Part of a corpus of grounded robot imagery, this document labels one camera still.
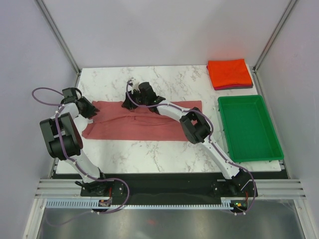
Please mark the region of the pink t shirt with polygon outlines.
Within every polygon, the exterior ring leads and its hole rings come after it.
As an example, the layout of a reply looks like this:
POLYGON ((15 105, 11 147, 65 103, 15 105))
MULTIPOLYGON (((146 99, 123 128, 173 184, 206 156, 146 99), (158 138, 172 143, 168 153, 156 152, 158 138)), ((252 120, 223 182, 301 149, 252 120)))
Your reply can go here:
POLYGON ((178 120, 146 108, 128 110, 122 102, 94 101, 93 105, 99 112, 82 131, 85 139, 188 141, 178 120))

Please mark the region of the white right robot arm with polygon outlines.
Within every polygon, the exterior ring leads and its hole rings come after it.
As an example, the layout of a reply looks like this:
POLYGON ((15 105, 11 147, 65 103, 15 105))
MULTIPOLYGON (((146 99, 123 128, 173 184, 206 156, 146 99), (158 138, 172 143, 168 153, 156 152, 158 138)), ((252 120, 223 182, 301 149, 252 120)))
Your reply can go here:
POLYGON ((247 184, 253 179, 251 173, 235 164, 221 149, 212 136, 214 130, 212 122, 198 108, 184 108, 163 97, 143 97, 136 90, 126 92, 123 107, 147 108, 153 113, 178 121, 187 140, 199 145, 218 166, 228 181, 229 192, 234 196, 240 196, 246 191, 247 184))

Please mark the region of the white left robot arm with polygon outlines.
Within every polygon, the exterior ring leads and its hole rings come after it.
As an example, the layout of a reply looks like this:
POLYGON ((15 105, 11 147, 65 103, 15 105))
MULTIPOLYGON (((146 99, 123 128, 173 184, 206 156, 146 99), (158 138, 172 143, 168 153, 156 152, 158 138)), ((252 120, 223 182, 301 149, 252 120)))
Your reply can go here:
POLYGON ((93 183, 92 190, 104 196, 109 192, 109 183, 99 167, 84 153, 82 137, 74 122, 78 116, 90 119, 98 111, 85 97, 65 98, 54 116, 39 125, 49 155, 68 163, 81 176, 84 184, 93 183))

